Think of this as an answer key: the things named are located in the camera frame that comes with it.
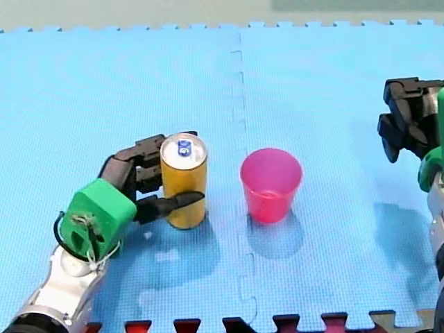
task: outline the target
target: can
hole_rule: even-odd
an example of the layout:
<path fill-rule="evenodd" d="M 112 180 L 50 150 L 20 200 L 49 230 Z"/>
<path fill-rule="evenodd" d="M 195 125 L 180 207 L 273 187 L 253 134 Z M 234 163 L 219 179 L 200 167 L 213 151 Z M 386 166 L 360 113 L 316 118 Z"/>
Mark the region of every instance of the can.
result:
<path fill-rule="evenodd" d="M 167 137 L 160 147 L 160 168 L 165 198 L 185 191 L 205 193 L 207 148 L 196 135 Z M 205 199 L 173 211 L 166 219 L 176 228 L 190 229 L 205 218 Z"/>

